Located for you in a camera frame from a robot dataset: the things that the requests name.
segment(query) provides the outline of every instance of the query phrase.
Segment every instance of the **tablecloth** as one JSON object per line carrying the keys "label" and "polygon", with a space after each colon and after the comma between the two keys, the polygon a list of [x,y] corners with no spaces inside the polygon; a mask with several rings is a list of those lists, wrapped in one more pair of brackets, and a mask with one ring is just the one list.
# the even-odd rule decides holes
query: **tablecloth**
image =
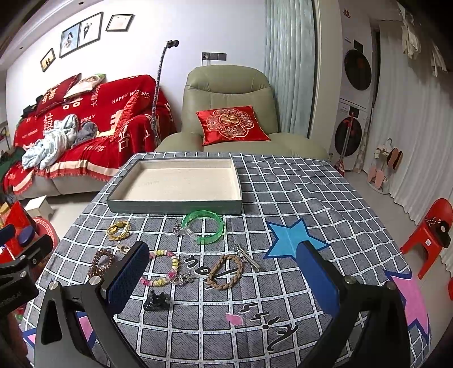
{"label": "tablecloth", "polygon": [[[263,268],[254,273],[246,265],[239,282],[225,291],[207,288],[201,277],[183,286],[156,287],[156,292],[171,296],[169,311],[145,312],[142,306],[151,288],[139,283],[124,311],[114,319],[150,367],[277,368],[296,367],[303,360],[331,317],[317,304],[294,260],[263,259],[275,241],[269,223],[290,227],[303,219],[311,236],[329,244],[319,251],[322,257],[331,261],[343,275],[353,275],[361,283],[382,285],[388,280],[388,272],[411,274],[373,210],[325,161],[209,154],[233,158],[243,196],[242,214],[224,215],[225,235],[209,245],[197,245],[187,236],[177,237],[171,233],[175,219],[181,220],[182,216],[109,210],[108,194],[137,160],[195,155],[208,154],[147,153],[131,157],[61,240],[37,282],[39,296],[29,302],[22,329],[36,326],[45,290],[52,280],[62,285],[84,283],[98,249],[107,247],[116,252],[115,243],[106,236],[106,229],[119,219],[131,223],[131,236],[121,244],[133,245],[136,240],[142,240],[150,250],[171,250],[179,257],[183,273],[200,271],[200,266],[213,267],[220,255],[235,251],[233,243],[241,244]],[[216,225],[212,220],[203,219],[193,221],[191,227],[206,234],[214,232]],[[234,266],[227,262],[220,272]],[[166,257],[158,257],[148,265],[145,276],[155,280],[165,276],[169,267]],[[232,276],[227,275],[218,282],[223,283]],[[241,315],[244,324],[231,325],[226,321],[226,313]],[[363,328],[366,315],[359,317],[341,361],[348,359]],[[284,330],[285,325],[291,326],[294,332],[276,342],[281,336],[278,332]],[[409,329],[411,367],[420,366],[429,351],[430,333],[425,331],[424,336],[422,330],[417,320]],[[98,342],[93,352],[100,362],[106,363]],[[29,357],[33,361],[32,349]]]}

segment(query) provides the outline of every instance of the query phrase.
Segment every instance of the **floor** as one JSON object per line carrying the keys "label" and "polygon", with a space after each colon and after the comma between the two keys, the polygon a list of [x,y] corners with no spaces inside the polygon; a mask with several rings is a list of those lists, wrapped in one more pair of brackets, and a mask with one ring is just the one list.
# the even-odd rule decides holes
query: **floor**
{"label": "floor", "polygon": [[[415,230],[415,223],[404,212],[403,208],[395,204],[389,195],[382,195],[371,189],[366,182],[364,172],[360,174],[346,173],[346,180],[376,212],[396,244],[402,246]],[[59,237],[65,235],[71,224],[95,195],[96,193],[81,193],[48,198],[48,202],[55,209],[51,223]],[[414,247],[404,257],[412,270],[418,272],[423,264],[424,252],[421,246]],[[447,291],[449,280],[450,274],[445,270],[445,265],[441,263],[440,257],[437,258],[424,278],[419,280],[429,314],[432,347],[436,346],[453,317],[453,301],[448,297]]]}

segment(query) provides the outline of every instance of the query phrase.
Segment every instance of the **jade bracelet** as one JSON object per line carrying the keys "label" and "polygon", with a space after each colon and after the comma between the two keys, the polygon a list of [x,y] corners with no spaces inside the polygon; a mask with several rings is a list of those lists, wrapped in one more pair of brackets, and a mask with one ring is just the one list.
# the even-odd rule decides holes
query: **jade bracelet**
{"label": "jade bracelet", "polygon": [[189,223],[196,218],[212,218],[213,220],[215,220],[217,222],[217,226],[218,226],[218,229],[215,234],[209,235],[207,237],[197,237],[197,239],[196,239],[197,244],[211,244],[211,243],[216,242],[218,239],[220,239],[220,237],[223,234],[224,226],[223,226],[223,220],[218,214],[211,212],[211,211],[205,211],[205,210],[193,211],[193,212],[189,213],[188,215],[186,215],[186,217],[184,217],[184,220],[181,223],[182,228],[183,229],[186,228],[189,225]]}

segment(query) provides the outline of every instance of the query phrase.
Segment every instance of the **red stool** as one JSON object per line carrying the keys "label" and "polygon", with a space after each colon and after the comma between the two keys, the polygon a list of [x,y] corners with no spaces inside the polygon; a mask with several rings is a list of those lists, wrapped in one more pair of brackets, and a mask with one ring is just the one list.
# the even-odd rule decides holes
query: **red stool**
{"label": "red stool", "polygon": [[448,295],[450,295],[450,300],[453,300],[453,279],[448,282]]}
{"label": "red stool", "polygon": [[440,251],[443,249],[442,244],[438,241],[436,234],[434,234],[427,224],[426,219],[439,218],[445,221],[451,228],[453,223],[453,208],[448,200],[439,198],[433,203],[424,219],[417,226],[417,229],[409,237],[405,245],[401,247],[401,252],[406,254],[415,244],[421,243],[425,250],[428,252],[428,259],[423,264],[420,272],[418,273],[419,279],[422,279],[425,273],[433,265]]}

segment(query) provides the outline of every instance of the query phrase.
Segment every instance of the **white stool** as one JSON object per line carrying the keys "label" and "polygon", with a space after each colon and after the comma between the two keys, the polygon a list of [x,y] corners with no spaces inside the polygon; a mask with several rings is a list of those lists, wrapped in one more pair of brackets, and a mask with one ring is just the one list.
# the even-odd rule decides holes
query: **white stool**
{"label": "white stool", "polygon": [[31,217],[41,216],[42,218],[49,220],[49,216],[53,214],[53,209],[50,207],[46,198],[47,195],[43,195],[42,197],[29,200],[25,206],[25,211],[27,211]]}

